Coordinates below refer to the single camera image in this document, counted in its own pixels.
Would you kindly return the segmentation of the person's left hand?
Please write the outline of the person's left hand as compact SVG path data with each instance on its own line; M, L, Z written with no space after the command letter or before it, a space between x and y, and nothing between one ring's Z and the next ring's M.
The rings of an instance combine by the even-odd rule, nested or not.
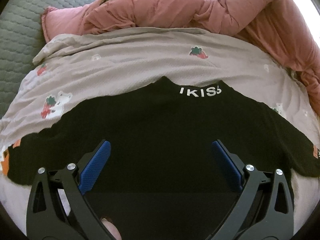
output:
M106 218L102 218L101 222L103 223L103 225L105 226L105 228L107 228L107 230L112 234L112 236L116 239L116 240L122 240L122 237L120 235L120 232L118 231L118 229L116 228L116 226L108 219Z

